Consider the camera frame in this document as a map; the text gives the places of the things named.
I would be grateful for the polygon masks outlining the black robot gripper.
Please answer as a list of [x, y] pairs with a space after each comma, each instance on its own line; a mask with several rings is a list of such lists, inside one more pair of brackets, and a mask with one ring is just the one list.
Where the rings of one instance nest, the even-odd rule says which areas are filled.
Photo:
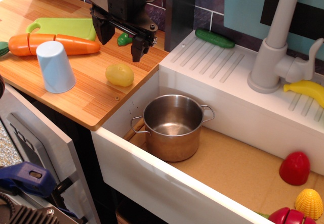
[[96, 35], [102, 45], [107, 44], [115, 29], [133, 37], [131, 54], [133, 62], [140, 62], [149, 47], [156, 44], [158, 26], [145, 11], [155, 0], [89, 0]]

